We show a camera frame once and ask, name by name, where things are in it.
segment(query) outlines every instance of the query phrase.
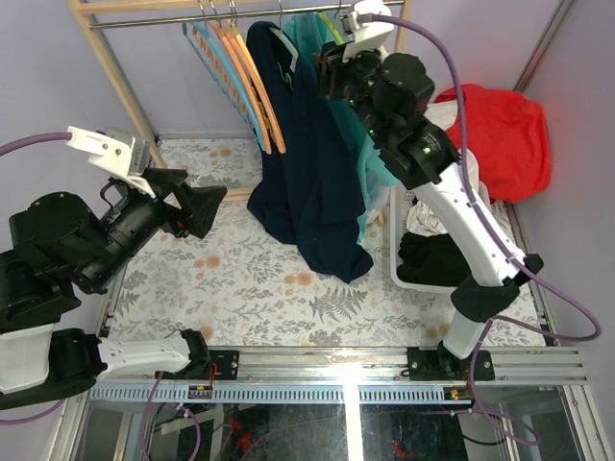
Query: red cloth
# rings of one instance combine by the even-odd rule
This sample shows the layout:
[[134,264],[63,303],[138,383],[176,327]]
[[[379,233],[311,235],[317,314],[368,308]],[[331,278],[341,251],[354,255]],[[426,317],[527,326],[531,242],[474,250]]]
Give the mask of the red cloth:
[[[479,163],[480,180],[496,200],[518,202],[547,188],[551,180],[551,151],[542,107],[507,89],[463,85],[468,119],[468,148]],[[455,99],[449,89],[436,103]],[[446,131],[461,147],[459,118]]]

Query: wooden clothes rack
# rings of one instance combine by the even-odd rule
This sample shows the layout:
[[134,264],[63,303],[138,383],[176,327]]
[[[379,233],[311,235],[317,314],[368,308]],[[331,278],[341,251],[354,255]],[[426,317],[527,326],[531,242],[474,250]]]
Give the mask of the wooden clothes rack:
[[[258,3],[261,0],[234,0],[237,6]],[[402,7],[400,16],[404,19],[409,19],[412,0],[392,0],[384,2],[387,6],[400,5]],[[228,7],[227,0],[213,0],[213,5]],[[348,8],[350,5],[342,4],[341,0],[337,4],[324,5],[316,7],[292,8],[285,9],[281,7],[277,10],[262,10],[252,12],[238,12],[237,17],[258,17],[284,14],[293,14],[297,12],[317,12],[330,11]],[[137,19],[117,22],[103,22],[100,19],[109,13],[125,13],[125,12],[159,12],[173,10],[187,10],[199,8],[197,0],[114,0],[103,2],[83,3],[82,0],[68,0],[68,7],[73,12],[77,23],[81,27],[86,40],[91,46],[94,55],[103,67],[107,74],[117,96],[119,97],[124,109],[128,112],[131,120],[136,126],[139,134],[150,141],[150,153],[158,168],[166,168],[166,163],[160,155],[160,150],[156,144],[156,136],[154,130],[149,124],[147,117],[143,113],[138,100],[131,90],[121,66],[115,59],[107,41],[105,40],[103,31],[105,29],[119,29],[126,27],[143,27],[160,24],[180,24],[190,21],[203,20],[202,14],[192,16],[169,16],[162,19]],[[214,19],[216,16],[206,16],[207,19]],[[219,13],[220,18],[230,18],[230,13]],[[406,29],[397,29],[395,38],[395,51],[403,51],[406,43]],[[232,189],[229,191],[225,200],[247,200],[252,193],[250,188]]]

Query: white wall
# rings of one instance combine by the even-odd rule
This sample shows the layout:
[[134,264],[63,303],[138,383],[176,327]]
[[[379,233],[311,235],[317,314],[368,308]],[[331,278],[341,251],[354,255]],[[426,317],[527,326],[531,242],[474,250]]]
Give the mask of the white wall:
[[[30,134],[89,129],[133,129],[130,119],[89,50],[63,1],[3,2],[0,14],[0,144]],[[0,158],[0,252],[11,248],[9,216],[41,195],[67,190],[95,211],[107,178],[88,166],[86,154],[48,143]],[[63,327],[93,331],[99,297],[62,318]],[[1,411],[0,419],[39,413],[49,403]],[[29,425],[0,426],[0,460],[39,461],[46,454],[58,413]]]
[[[528,96],[546,111],[553,181],[518,205],[545,279],[563,287],[600,318],[604,334],[579,344],[597,406],[615,446],[615,2],[581,1],[531,84]],[[591,326],[572,307],[548,298],[561,331]]]
[[[332,0],[283,0],[285,8],[330,5]],[[462,82],[512,88],[540,38],[558,0],[414,0],[412,20],[449,47]],[[209,4],[204,3],[211,14]],[[240,12],[276,10],[277,2],[238,6]],[[397,14],[399,7],[393,7]],[[180,11],[178,14],[198,14]],[[149,14],[150,17],[163,14]],[[108,15],[101,20],[126,19]],[[239,21],[246,31],[256,20],[278,23],[277,16]],[[238,136],[248,133],[208,71],[190,49],[178,24],[107,30],[106,36],[155,130]],[[393,40],[388,49],[393,49]],[[408,34],[407,51],[420,56],[437,84],[451,86],[446,64],[422,38]]]

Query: glass panel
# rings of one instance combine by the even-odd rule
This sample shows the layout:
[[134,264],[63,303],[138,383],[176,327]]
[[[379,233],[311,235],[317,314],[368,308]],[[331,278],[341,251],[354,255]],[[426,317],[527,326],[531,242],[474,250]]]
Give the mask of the glass panel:
[[[478,413],[455,417],[425,414],[433,405],[363,404],[360,430],[366,461],[580,461],[557,388],[483,388],[490,410],[522,419],[541,436],[538,447],[505,439]],[[191,419],[173,404],[155,404],[150,416],[149,451],[154,461],[190,458],[196,446]],[[200,422],[198,460],[344,461],[348,459],[346,407],[343,404],[201,404],[187,405]],[[84,429],[77,460],[141,460],[139,427],[144,403],[95,401]],[[120,422],[131,414],[122,440]],[[531,439],[517,424],[502,424]],[[123,458],[115,458],[117,450]]]
[[[196,459],[348,459],[343,405],[190,406],[194,407],[199,419],[210,418],[200,424],[202,438]],[[196,430],[193,424],[168,432],[178,418],[184,419],[182,414],[168,407],[156,418],[150,452],[157,461],[188,459],[194,451]]]

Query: floral mat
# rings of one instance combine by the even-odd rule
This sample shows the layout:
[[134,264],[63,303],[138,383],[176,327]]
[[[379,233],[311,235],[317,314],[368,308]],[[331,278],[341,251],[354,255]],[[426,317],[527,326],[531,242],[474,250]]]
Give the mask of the floral mat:
[[[191,185],[256,186],[260,152],[247,139],[165,140],[170,168],[188,171]],[[496,215],[506,231],[502,206]],[[309,270],[292,245],[269,236],[246,209],[224,203],[203,240],[157,234],[129,264],[110,337],[158,339],[200,329],[211,345],[426,346],[449,328],[449,296],[405,290],[389,269],[388,213],[368,228],[363,246],[374,267],[347,284]],[[536,325],[527,286],[505,312]],[[487,345],[542,346],[540,335],[497,322]]]

